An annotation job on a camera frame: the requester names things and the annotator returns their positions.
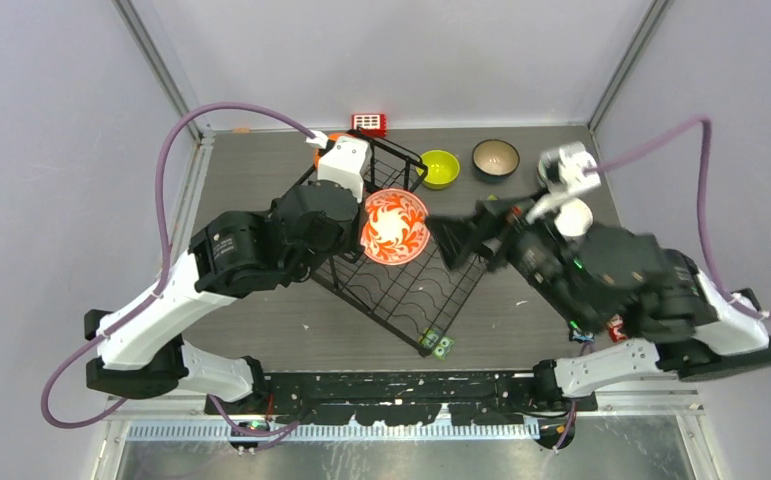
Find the white red patterned bowl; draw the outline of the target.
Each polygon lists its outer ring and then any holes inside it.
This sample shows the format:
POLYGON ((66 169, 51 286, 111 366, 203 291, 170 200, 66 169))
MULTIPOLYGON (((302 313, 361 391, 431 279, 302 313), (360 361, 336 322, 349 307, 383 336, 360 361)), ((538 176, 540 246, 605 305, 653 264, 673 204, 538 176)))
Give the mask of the white red patterned bowl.
POLYGON ((364 254, 385 266, 415 260, 427 247, 431 233, 425 225, 428 210, 414 193, 388 188, 365 200, 367 221, 361 232, 364 254))

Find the yellow green bowl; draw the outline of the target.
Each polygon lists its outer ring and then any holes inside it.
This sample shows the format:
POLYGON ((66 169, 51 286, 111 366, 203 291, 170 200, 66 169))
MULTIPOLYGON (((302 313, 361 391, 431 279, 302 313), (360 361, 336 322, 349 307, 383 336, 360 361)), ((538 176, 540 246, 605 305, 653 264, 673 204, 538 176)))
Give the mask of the yellow green bowl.
POLYGON ((420 155, 426 167, 423 185, 431 190, 448 188, 459 176, 461 166, 455 155, 444 150, 430 150, 420 155))

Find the black wire dish rack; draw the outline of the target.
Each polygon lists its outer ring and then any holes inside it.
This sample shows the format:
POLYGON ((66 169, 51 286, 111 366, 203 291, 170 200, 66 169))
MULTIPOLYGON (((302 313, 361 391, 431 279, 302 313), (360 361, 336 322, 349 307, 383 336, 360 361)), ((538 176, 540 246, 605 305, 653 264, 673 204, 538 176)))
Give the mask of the black wire dish rack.
MULTIPOLYGON (((426 176, 419 155, 385 138, 354 129, 349 133, 359 134, 372 149, 371 164, 363 174, 367 192, 403 187, 419 192, 426 176)), ((484 262, 477 256, 459 270, 447 270, 430 241, 404 265, 380 265, 359 251, 329 258, 310 279, 427 357, 432 354, 420 345, 421 334, 437 328, 447 336, 484 274, 484 262)))

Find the orange bowl top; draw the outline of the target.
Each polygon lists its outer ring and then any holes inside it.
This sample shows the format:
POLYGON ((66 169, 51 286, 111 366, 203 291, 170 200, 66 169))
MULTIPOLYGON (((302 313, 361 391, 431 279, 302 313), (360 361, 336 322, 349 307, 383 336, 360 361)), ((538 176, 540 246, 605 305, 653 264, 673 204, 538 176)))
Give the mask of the orange bowl top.
POLYGON ((325 148, 318 148, 315 151, 313 165, 316 169, 319 168, 320 159, 325 156, 334 146, 335 142, 343 136, 343 132, 331 133, 327 136, 327 146, 325 148))

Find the white ribbed bowl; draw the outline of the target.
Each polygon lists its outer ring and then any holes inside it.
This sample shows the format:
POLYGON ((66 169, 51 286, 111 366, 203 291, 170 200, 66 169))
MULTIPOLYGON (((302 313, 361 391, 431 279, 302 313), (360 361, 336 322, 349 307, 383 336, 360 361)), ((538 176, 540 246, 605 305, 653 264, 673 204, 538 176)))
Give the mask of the white ribbed bowl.
POLYGON ((590 207, 578 198, 563 204, 553 220, 553 224, 563 237, 576 239, 585 235, 594 221, 590 207))

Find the floral pale green bowl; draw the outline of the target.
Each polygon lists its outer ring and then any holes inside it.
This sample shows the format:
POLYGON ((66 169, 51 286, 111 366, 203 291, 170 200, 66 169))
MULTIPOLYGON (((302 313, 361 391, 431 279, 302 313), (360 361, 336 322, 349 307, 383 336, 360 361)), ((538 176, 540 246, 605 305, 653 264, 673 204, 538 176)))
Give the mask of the floral pale green bowl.
POLYGON ((547 161, 541 159, 537 164, 537 181, 542 188, 548 187, 547 161))

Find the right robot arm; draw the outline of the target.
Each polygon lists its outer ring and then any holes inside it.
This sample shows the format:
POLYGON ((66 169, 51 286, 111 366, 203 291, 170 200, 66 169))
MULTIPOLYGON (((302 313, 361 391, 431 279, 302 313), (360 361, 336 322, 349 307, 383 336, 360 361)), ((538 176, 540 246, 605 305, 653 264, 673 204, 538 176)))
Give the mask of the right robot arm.
POLYGON ((512 267, 573 339, 612 334, 611 347, 534 366, 530 395, 540 408, 647 374, 703 382, 771 367, 771 334, 753 291, 723 295, 690 257, 651 234, 599 222, 566 234, 560 214, 529 220, 535 203, 484 200, 471 215, 431 215, 425 224, 448 269, 471 256, 489 271, 512 267))

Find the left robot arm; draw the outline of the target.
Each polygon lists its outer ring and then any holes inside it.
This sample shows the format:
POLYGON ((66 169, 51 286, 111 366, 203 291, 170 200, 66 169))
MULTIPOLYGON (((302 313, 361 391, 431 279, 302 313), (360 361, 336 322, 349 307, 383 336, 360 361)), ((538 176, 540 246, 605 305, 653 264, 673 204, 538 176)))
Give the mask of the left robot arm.
POLYGON ((103 339, 86 365, 92 390, 127 399, 175 389, 213 395, 241 412, 259 412, 268 398, 260 363, 229 359, 186 342, 183 331, 209 313, 255 292, 310 278, 334 255, 360 249, 365 183, 317 179, 292 186, 266 211, 227 211, 195 234, 167 276, 147 291, 150 305, 127 317, 91 310, 87 327, 103 339))

